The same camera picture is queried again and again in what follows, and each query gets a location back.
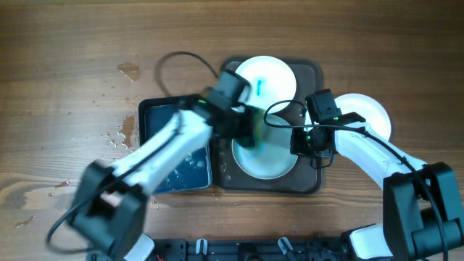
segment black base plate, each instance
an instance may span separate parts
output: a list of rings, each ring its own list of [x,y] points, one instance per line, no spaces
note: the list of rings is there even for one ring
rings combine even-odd
[[[293,255],[298,261],[349,261],[359,259],[340,236],[321,237],[308,240],[289,240]],[[243,246],[252,245],[256,254],[264,261],[287,261],[277,240],[208,241],[207,254],[196,254],[196,241],[184,239],[156,240],[155,248],[146,261],[245,261]],[[107,257],[90,254],[88,261],[110,261]],[[395,261],[392,257],[376,261]]]
[[[224,61],[221,70],[235,71],[239,65],[250,57],[231,57]],[[320,68],[308,59],[279,58],[295,74],[297,92],[295,99],[305,102],[305,97],[322,89]],[[289,104],[276,113],[288,123],[303,124],[298,104]],[[311,194],[322,184],[323,171],[310,167],[310,158],[299,157],[295,166],[284,176],[273,180],[261,180],[246,174],[236,163],[232,155],[231,141],[212,142],[212,182],[224,189],[239,191],[264,191],[287,194]]]

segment white disc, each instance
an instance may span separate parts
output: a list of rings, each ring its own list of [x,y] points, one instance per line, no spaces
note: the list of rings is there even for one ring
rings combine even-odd
[[[337,97],[335,103],[341,109],[341,113],[356,112],[365,118],[380,137],[387,141],[390,139],[392,134],[390,117],[375,99],[363,94],[345,94]]]
[[[276,125],[288,123],[275,115],[268,115],[268,122]],[[262,140],[253,149],[245,149],[232,140],[232,155],[239,167],[248,175],[269,180],[290,171],[298,156],[290,154],[291,129],[265,126]]]
[[[290,67],[274,57],[248,59],[237,68],[236,73],[252,85],[248,99],[241,102],[260,109],[268,109],[276,102],[293,99],[297,92],[297,79]],[[281,111],[287,105],[276,105],[269,113]]]

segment wood grain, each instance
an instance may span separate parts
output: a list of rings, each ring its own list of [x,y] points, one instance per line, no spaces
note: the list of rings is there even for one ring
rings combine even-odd
[[[169,51],[196,52],[216,68],[235,54],[313,59],[326,88],[381,102],[393,143],[448,163],[464,192],[460,1],[62,2],[0,7],[0,260],[83,259],[47,252],[45,234],[69,207],[88,163],[136,149],[136,128],[124,130],[129,150],[108,140],[120,144],[117,132],[127,117],[137,118],[138,103],[162,96],[150,75]],[[139,81],[118,72],[123,62],[141,67]],[[189,58],[169,62],[164,79],[174,94],[214,83]],[[65,180],[70,186],[54,188]],[[382,221],[381,191],[341,157],[309,197],[209,188],[156,200],[146,232],[159,239],[337,235]],[[31,215],[28,226],[15,228]],[[65,228],[54,241],[84,245]],[[451,258],[464,259],[464,250]]]

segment dark tray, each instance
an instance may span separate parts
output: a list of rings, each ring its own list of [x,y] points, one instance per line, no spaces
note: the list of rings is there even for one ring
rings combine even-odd
[[[235,71],[239,65],[250,57],[231,57],[224,61],[221,70]],[[308,59],[280,58],[295,74],[297,92],[295,99],[305,103],[305,97],[322,89],[322,73],[320,68]],[[304,124],[300,117],[301,107],[289,104],[276,113],[292,125]],[[240,191],[267,191],[290,194],[311,194],[321,184],[323,171],[310,167],[310,158],[298,157],[295,166],[284,176],[273,180],[261,180],[246,174],[236,163],[232,155],[231,141],[212,142],[212,182],[224,189]]]
[[[178,111],[180,96],[146,99],[138,106],[140,125],[140,145],[148,141]],[[211,185],[210,147],[205,145],[191,154],[189,160],[182,161],[153,193],[177,192],[191,189],[203,189]]]

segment water spill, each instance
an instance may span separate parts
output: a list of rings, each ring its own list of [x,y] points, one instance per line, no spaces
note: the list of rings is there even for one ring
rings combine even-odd
[[[132,62],[124,62],[118,65],[117,68],[131,81],[136,81],[140,78],[140,67]]]
[[[16,228],[29,225],[29,223],[35,218],[35,215],[31,215],[28,220],[16,223]]]
[[[55,189],[58,189],[58,188],[61,188],[61,187],[64,187],[64,186],[69,186],[69,185],[70,185],[70,181],[63,181],[60,184],[56,185]]]
[[[121,142],[121,144],[124,145],[126,148],[132,147],[131,137],[135,125],[136,119],[134,116],[126,116],[123,120],[123,128],[121,128],[120,130],[120,135],[124,136],[124,141]]]

